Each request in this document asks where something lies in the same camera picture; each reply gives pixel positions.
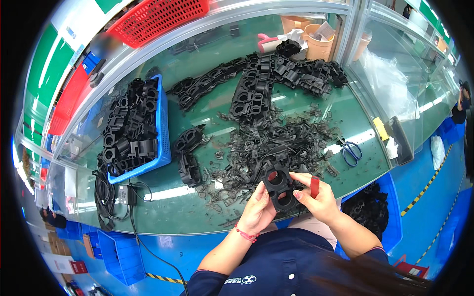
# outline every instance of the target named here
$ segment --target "hand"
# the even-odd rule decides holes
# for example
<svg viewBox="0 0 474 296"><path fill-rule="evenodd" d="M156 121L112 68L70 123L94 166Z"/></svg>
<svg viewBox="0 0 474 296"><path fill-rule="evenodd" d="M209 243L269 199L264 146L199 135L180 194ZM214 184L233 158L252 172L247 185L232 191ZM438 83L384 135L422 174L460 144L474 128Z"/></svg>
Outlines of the hand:
<svg viewBox="0 0 474 296"><path fill-rule="evenodd" d="M290 172L293 180L297 180L308 188L303 191L295 190L293 195L298 201L304 204L313 216L324 224L329 224L341 214L339 211L331 186L323 181L319 181L319 194L312 198L310 195L311 174L299 174Z"/></svg>
<svg viewBox="0 0 474 296"><path fill-rule="evenodd" d="M238 228L248 235L264 230L275 218L276 210L262 181L245 206Z"/></svg>

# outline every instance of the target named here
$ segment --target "tan plastic cup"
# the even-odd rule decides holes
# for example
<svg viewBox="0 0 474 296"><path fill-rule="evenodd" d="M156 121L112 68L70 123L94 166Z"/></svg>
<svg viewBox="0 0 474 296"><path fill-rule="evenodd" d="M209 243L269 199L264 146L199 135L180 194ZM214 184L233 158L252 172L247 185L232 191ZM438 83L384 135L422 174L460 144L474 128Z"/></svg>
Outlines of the tan plastic cup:
<svg viewBox="0 0 474 296"><path fill-rule="evenodd" d="M307 18L280 16L282 18L283 32L285 34L291 32L293 29L304 29L311 23Z"/></svg>
<svg viewBox="0 0 474 296"><path fill-rule="evenodd" d="M367 48L367 45L369 45L369 43L370 43L370 40L360 39L359 47L355 51L354 58L352 59L353 61L357 61L360 58L360 56L362 55L364 50Z"/></svg>
<svg viewBox="0 0 474 296"><path fill-rule="evenodd" d="M306 58L308 60L321 60L328 61L329 54L331 53L332 42L334 41L334 35L328 41L319 41L310 37L310 33L316 32L321 25L312 24L307 25L304 28L304 33L301 34L303 40L308 42L308 50L306 52Z"/></svg>

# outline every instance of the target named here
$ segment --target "painted fingernail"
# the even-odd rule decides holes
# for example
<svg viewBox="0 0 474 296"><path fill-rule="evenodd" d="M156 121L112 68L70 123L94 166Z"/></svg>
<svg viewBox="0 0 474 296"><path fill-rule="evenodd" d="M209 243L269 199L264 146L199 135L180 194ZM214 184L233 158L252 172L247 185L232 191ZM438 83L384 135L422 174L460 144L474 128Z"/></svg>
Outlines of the painted fingernail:
<svg viewBox="0 0 474 296"><path fill-rule="evenodd" d="M296 199L300 199L301 198L301 191L295 190L295 191L293 191L293 195L294 195L294 197L296 197Z"/></svg>

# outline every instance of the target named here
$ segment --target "yellow tape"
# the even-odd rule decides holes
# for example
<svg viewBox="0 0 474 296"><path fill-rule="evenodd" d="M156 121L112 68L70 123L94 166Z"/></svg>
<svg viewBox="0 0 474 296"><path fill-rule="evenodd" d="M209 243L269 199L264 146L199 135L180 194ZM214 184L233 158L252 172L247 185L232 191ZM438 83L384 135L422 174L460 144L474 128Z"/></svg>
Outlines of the yellow tape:
<svg viewBox="0 0 474 296"><path fill-rule="evenodd" d="M459 195L459 192L461 191L461 186L463 185L463 181L464 181L464 176L465 176L465 173L466 171L464 171L463 173L463 177L461 178L461 183L459 184L459 188L457 189L457 194L456 194L456 197L454 198L454 202L453 202L453 205L451 206L451 209L449 210L449 213L447 214L447 217L443 223L443 226L441 226L441 228L439 229L438 233L436 234L434 240L431 242L431 244L428 246L428 248L426 249L426 251L423 253L423 255L416 261L415 265L417 265L421 259L423 259L423 257L426 255L426 252L428 252L429 249L431 249L431 246L435 243L436 239L438 238L439 234L441 233L441 231L443 230L443 227L444 225L446 225L446 222L447 220L449 219L449 215L451 215L451 212L453 211L453 208L454 208L454 205L457 201L457 196Z"/></svg>
<svg viewBox="0 0 474 296"><path fill-rule="evenodd" d="M447 159L447 156L449 154L449 152L451 151L451 148L453 147L453 144L451 144L451 146L449 147L449 149L447 150L447 153L443 159L443 162L441 163L441 165L439 166L439 168L436 170L435 174L431 177L431 179L429 180L428 184L423 188L423 190L418 194L417 197L415 197L415 199L401 212L401 216L405 216L405 214L419 201L419 199L425 194L426 190L428 190L428 187L433 183L433 181L435 180L436 176L438 175L439 171L441 170L441 168L443 167L446 159Z"/></svg>
<svg viewBox="0 0 474 296"><path fill-rule="evenodd" d="M155 279L163 280L163 281L165 281L165 282L171 282L171 283L176 283L176 284L182 284L182 280L180 280L180 279L162 277L162 276L159 276L159 275L156 275L156 274L151 274L151 273L148 273L148 272L146 272L145 274L146 274L147 277L150 277L150 278L155 278Z"/></svg>
<svg viewBox="0 0 474 296"><path fill-rule="evenodd" d="M380 117L377 117L376 119L374 119L374 125L375 125L375 128L377 128L377 131L379 132L379 135L382 138L382 141L387 140L388 134L387 134L387 131L385 130L385 127L383 126L382 120L380 120Z"/></svg>

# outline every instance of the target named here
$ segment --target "blue scissors handle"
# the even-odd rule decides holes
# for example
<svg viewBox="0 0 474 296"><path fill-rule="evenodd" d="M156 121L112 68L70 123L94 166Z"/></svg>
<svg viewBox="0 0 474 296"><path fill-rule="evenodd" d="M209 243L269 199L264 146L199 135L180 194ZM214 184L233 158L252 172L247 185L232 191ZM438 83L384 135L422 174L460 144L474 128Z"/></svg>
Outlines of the blue scissors handle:
<svg viewBox="0 0 474 296"><path fill-rule="evenodd" d="M360 156L357 156L354 151L352 150L351 146L357 148L359 150L359 154ZM352 156L352 158L355 160L355 164L351 164L349 161L347 161L347 157L346 157L346 151L347 153L349 153L350 156ZM354 142L345 142L344 145L342 145L342 156L344 157L344 160L346 161L346 163L348 165L350 165L351 167L355 167L358 163L359 163L359 160L362 159L362 150L360 149L359 145L357 145L356 143Z"/></svg>

